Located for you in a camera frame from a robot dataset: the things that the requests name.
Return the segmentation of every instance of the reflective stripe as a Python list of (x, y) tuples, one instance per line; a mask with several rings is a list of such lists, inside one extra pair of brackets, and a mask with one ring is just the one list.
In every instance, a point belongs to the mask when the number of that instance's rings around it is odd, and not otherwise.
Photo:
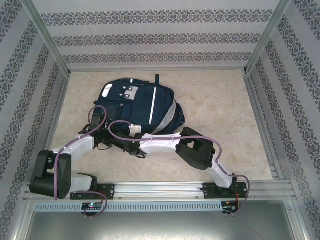
[(169, 125), (169, 123), (171, 123), (171, 121), (174, 119), (174, 116), (176, 113), (176, 107), (177, 107), (176, 100), (173, 100), (173, 103), (172, 103), (171, 107), (169, 108), (168, 112), (166, 113), (163, 121), (154, 130), (154, 132), (152, 134), (156, 134), (156, 133), (162, 131), (163, 129), (165, 129)]
[(103, 93), (102, 93), (102, 97), (106, 98), (108, 96), (111, 88), (112, 88), (112, 84), (108, 84), (107, 86), (105, 86)]
[(154, 108), (155, 108), (155, 100), (156, 100), (156, 92), (157, 88), (154, 87), (154, 92), (153, 92), (153, 98), (152, 98), (152, 106), (151, 106), (151, 112), (150, 112), (150, 119), (149, 119), (149, 124), (152, 122), (152, 116), (154, 114)]

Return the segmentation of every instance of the navy blue backpack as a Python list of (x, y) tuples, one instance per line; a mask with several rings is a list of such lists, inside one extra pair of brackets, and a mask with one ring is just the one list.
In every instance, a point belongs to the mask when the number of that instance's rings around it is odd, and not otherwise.
[[(94, 102), (107, 111), (107, 122), (125, 120), (134, 125), (141, 125), (142, 133), (173, 134), (185, 123), (181, 106), (175, 100), (172, 89), (159, 84), (159, 74), (155, 83), (133, 78), (122, 78), (107, 83)], [(95, 113), (102, 113), (96, 108)], [(128, 125), (116, 123), (120, 130), (127, 130)]]

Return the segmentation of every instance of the aluminum frame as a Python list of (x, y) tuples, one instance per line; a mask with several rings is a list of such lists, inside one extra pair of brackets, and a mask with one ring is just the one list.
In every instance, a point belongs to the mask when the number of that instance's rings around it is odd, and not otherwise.
[(279, 180), (284, 180), (285, 178), (283, 176), (283, 172), (281, 170), (280, 163), (277, 158), (276, 151), (275, 151), (274, 145), (272, 143), (272, 140), (271, 140), (271, 137), (270, 137), (270, 134), (268, 131), (267, 123), (264, 118), (262, 108), (259, 104), (258, 96), (255, 91), (253, 81), (252, 81), (251, 76), (249, 74), (245, 73), (242, 75), (243, 75), (244, 83), (245, 83), (245, 86), (246, 86), (246, 89), (248, 92), (248, 96), (249, 96), (249, 99), (251, 102), (255, 121), (256, 121), (256, 124), (257, 124), (259, 132), (260, 132), (260, 136), (261, 136), (261, 140), (262, 140), (262, 144), (264, 147), (266, 157), (269, 161), (269, 164), (273, 165), (275, 168), (276, 178)]
[(54, 137), (55, 137), (55, 133), (56, 133), (56, 130), (57, 130), (57, 127), (58, 127), (58, 122), (59, 122), (60, 114), (61, 114), (61, 111), (62, 111), (62, 107), (63, 107), (64, 102), (65, 102), (65, 97), (66, 97), (66, 94), (67, 94), (69, 82), (70, 82), (70, 74), (68, 73), (65, 76), (65, 80), (64, 80), (63, 87), (62, 87), (61, 96), (58, 99), (57, 110), (56, 110), (56, 113), (55, 113), (55, 115), (53, 117), (53, 120), (52, 120), (53, 125), (50, 128), (49, 134), (48, 134), (48, 141), (46, 142), (46, 144), (44, 146), (44, 149), (46, 149), (46, 150), (50, 150), (51, 146), (52, 146), (52, 143), (54, 142)]
[(274, 13), (271, 16), (270, 21), (264, 29), (263, 34), (261, 35), (245, 67), (247, 73), (251, 73), (251, 71), (255, 68), (255, 65), (262, 51), (265, 49), (265, 46), (267, 45), (275, 29), (277, 28), (278, 23), (280, 22), (282, 16), (289, 7), (290, 3), (291, 0), (280, 0), (278, 5), (276, 6), (276, 9), (274, 10)]
[(47, 45), (50, 53), (52, 54), (54, 60), (57, 62), (58, 66), (60, 67), (63, 75), (66, 76), (70, 73), (70, 69), (61, 54), (54, 38), (51, 36), (44, 20), (42, 19), (41, 15), (39, 14), (33, 0), (21, 0), (21, 3), (32, 19), (33, 24), (35, 25), (36, 29), (38, 30), (39, 34), (41, 35), (44, 43)]
[[(232, 201), (234, 199), (205, 199), (202, 181), (189, 182), (115, 182), (114, 200), (109, 200), (111, 204), (126, 205), (163, 203), (220, 203), (221, 201)], [(251, 190), (248, 201), (283, 201), (286, 207), (292, 231), (296, 240), (309, 240), (310, 236), (306, 229), (305, 222), (300, 211), (294, 188), (290, 180), (256, 180), (251, 181)], [(62, 212), (61, 206), (75, 203), (81, 204), (87, 201), (65, 199), (54, 201), (52, 197), (37, 195), (26, 191), (21, 210), (18, 214), (17, 223), (13, 231), (11, 240), (26, 239), (33, 213), (39, 203), (50, 203), (59, 208), (56, 212)], [(218, 211), (217, 209), (202, 209), (202, 211)], [(79, 209), (66, 212), (80, 212)]]

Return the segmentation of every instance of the floor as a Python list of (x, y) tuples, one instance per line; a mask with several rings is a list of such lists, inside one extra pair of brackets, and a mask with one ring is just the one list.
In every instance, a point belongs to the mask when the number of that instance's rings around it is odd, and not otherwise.
[[(72, 73), (52, 149), (73, 140), (88, 123), (88, 112), (106, 83), (120, 78), (152, 82), (155, 74), (160, 74), (160, 84), (173, 89), (182, 106), (185, 124), (177, 132), (190, 127), (216, 139), (223, 148), (221, 162), (234, 174), (273, 179), (240, 70)], [(72, 171), (96, 175), (100, 182), (213, 180), (177, 154), (139, 159), (116, 147), (92, 150), (73, 164)]]

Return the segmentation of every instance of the wall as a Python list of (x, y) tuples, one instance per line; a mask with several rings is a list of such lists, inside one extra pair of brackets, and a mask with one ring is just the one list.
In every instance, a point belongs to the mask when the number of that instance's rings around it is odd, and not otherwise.
[(64, 75), (18, 0), (0, 3), (0, 239), (45, 147)]
[(279, 0), (35, 0), (71, 70), (244, 67)]
[(320, 239), (319, 6), (319, 0), (293, 0), (251, 73), (312, 239)]

